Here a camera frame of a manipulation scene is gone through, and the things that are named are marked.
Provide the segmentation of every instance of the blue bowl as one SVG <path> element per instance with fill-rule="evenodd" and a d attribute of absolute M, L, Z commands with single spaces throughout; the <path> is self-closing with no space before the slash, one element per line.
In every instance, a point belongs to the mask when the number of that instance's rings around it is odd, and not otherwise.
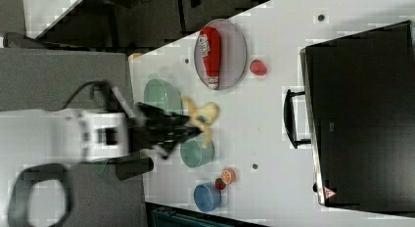
<path fill-rule="evenodd" d="M 220 191 L 210 183 L 198 185 L 193 193 L 196 206 L 202 212 L 213 211 L 220 205 L 222 197 Z"/>

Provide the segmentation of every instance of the suitcase handle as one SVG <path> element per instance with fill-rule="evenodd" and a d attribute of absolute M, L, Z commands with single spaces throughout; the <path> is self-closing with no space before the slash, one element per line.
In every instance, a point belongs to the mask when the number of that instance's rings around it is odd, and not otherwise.
<path fill-rule="evenodd" d="M 293 107 L 293 97 L 305 95 L 305 92 L 292 92 L 291 89 L 287 91 L 287 95 L 284 101 L 284 124 L 290 138 L 291 143 L 294 148 L 297 148 L 299 145 L 311 144 L 310 139 L 301 139 L 297 140 L 297 131 L 296 131 L 296 119 L 294 116 L 294 107 Z"/>

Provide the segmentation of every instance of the table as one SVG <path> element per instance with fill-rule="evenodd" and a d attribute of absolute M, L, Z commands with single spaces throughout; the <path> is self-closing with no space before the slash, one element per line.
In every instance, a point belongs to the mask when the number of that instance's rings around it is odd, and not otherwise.
<path fill-rule="evenodd" d="M 82 0 L 23 0 L 26 36 L 37 38 Z"/>
<path fill-rule="evenodd" d="M 319 15 L 325 16 L 323 22 Z M 309 146 L 295 150 L 283 125 L 287 90 L 303 89 L 300 49 L 406 20 L 415 20 L 415 0 L 271 0 L 229 19 L 243 31 L 249 55 L 243 79 L 223 91 L 209 90 L 198 78 L 193 60 L 198 33 L 132 59 L 135 102 L 143 101 L 149 75 L 156 73 L 198 105 L 213 101 L 221 107 L 213 126 L 214 162 L 191 169 L 178 150 L 169 160 L 148 152 L 156 167 L 143 176 L 146 202 L 199 211 L 194 188 L 233 166 L 239 178 L 222 193 L 222 206 L 210 214 L 266 226 L 415 224 L 404 217 L 320 206 L 311 188 L 312 151 Z M 266 62 L 266 77 L 249 72 L 254 59 Z M 295 111 L 299 139 L 309 138 L 304 97 L 297 97 Z"/>

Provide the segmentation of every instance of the screw hole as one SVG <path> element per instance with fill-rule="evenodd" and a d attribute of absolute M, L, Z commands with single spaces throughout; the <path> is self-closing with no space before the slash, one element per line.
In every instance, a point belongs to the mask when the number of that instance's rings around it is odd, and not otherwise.
<path fill-rule="evenodd" d="M 323 22 L 326 19 L 326 17 L 324 15 L 319 15 L 317 19 Z"/>

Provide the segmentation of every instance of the red object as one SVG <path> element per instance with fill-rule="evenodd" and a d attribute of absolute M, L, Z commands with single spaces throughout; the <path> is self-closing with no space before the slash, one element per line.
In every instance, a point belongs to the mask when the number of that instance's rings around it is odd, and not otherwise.
<path fill-rule="evenodd" d="M 254 60 L 250 65 L 250 70 L 252 73 L 259 76 L 263 76 L 267 72 L 265 64 L 260 60 Z"/>
<path fill-rule="evenodd" d="M 199 34 L 198 42 L 207 71 L 208 87 L 215 89 L 219 85 L 220 34 L 217 29 L 205 26 Z"/>
<path fill-rule="evenodd" d="M 222 181 L 221 178 L 216 179 L 216 181 L 214 182 L 214 186 L 216 187 L 217 190 L 223 190 L 226 188 L 226 184 L 225 182 Z"/>

